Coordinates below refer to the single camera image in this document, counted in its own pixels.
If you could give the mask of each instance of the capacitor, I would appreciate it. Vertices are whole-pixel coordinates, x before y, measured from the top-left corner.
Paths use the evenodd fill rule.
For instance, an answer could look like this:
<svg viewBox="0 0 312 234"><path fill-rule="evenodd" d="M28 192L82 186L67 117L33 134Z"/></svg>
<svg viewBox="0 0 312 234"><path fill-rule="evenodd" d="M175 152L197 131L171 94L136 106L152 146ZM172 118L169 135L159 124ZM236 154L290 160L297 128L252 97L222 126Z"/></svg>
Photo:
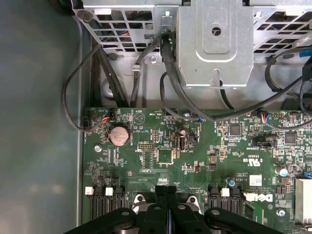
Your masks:
<svg viewBox="0 0 312 234"><path fill-rule="evenodd" d="M286 212L285 212L283 209L277 209L276 214L277 214L279 217L284 217L285 214L286 214Z"/></svg>
<svg viewBox="0 0 312 234"><path fill-rule="evenodd" d="M279 176L286 177L288 175L288 171L285 168L277 167L275 169L275 173Z"/></svg>
<svg viewBox="0 0 312 234"><path fill-rule="evenodd" d="M235 181L232 177L227 177L225 179L226 183L230 186L230 187L234 187L235 186Z"/></svg>

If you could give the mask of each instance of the electrolytic capacitor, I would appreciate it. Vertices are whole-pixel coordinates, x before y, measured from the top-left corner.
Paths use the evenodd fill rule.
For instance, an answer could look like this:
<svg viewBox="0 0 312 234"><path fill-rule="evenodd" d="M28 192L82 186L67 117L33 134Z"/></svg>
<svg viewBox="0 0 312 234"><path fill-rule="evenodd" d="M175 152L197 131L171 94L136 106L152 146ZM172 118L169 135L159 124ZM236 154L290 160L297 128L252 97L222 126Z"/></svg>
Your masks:
<svg viewBox="0 0 312 234"><path fill-rule="evenodd" d="M285 168L277 167L275 169L275 173L279 176L286 177L288 175L288 171Z"/></svg>
<svg viewBox="0 0 312 234"><path fill-rule="evenodd" d="M234 187L235 186L235 181L232 177L227 177L225 179L226 183L230 186L230 187Z"/></svg>

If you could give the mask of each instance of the white sticker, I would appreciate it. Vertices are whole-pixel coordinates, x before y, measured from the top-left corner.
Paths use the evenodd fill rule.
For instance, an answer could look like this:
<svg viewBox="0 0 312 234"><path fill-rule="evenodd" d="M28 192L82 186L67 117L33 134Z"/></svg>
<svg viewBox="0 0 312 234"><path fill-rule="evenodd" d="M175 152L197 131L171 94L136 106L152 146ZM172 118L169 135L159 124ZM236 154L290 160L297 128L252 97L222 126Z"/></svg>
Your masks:
<svg viewBox="0 0 312 234"><path fill-rule="evenodd" d="M262 186L262 175L250 175L249 186Z"/></svg>

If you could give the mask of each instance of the mounting hole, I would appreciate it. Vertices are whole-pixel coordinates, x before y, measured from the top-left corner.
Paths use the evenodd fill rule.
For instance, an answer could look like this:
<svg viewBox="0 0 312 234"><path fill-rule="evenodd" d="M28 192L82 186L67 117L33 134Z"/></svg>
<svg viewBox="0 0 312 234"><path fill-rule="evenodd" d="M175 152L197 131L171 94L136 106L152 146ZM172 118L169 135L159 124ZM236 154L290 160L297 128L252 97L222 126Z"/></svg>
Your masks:
<svg viewBox="0 0 312 234"><path fill-rule="evenodd" d="M221 28L219 28L219 27L214 27L212 30L211 30L211 32L212 32L212 34L214 35L214 36L220 36L220 34L221 34Z"/></svg>

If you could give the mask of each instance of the microchip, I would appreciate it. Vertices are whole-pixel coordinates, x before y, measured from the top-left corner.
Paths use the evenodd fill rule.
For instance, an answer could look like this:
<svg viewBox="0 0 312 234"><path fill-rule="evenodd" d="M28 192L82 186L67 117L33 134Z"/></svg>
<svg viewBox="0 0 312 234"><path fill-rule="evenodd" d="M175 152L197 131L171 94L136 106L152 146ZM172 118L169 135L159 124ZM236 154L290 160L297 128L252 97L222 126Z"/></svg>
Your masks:
<svg viewBox="0 0 312 234"><path fill-rule="evenodd" d="M230 136L240 136L240 125L239 124L230 125Z"/></svg>
<svg viewBox="0 0 312 234"><path fill-rule="evenodd" d="M216 170L216 165L215 164L209 164L209 170L210 171L215 171Z"/></svg>
<svg viewBox="0 0 312 234"><path fill-rule="evenodd" d="M217 155L210 155L210 162L211 163L216 163L218 161Z"/></svg>
<svg viewBox="0 0 312 234"><path fill-rule="evenodd" d="M253 220L254 219L254 210L246 205L244 215L246 216L246 218Z"/></svg>
<svg viewBox="0 0 312 234"><path fill-rule="evenodd" d="M296 144L296 133L285 133L285 144Z"/></svg>
<svg viewBox="0 0 312 234"><path fill-rule="evenodd" d="M277 193L277 194L281 194L281 193L282 193L282 187L277 186L277 187L276 187L276 193Z"/></svg>

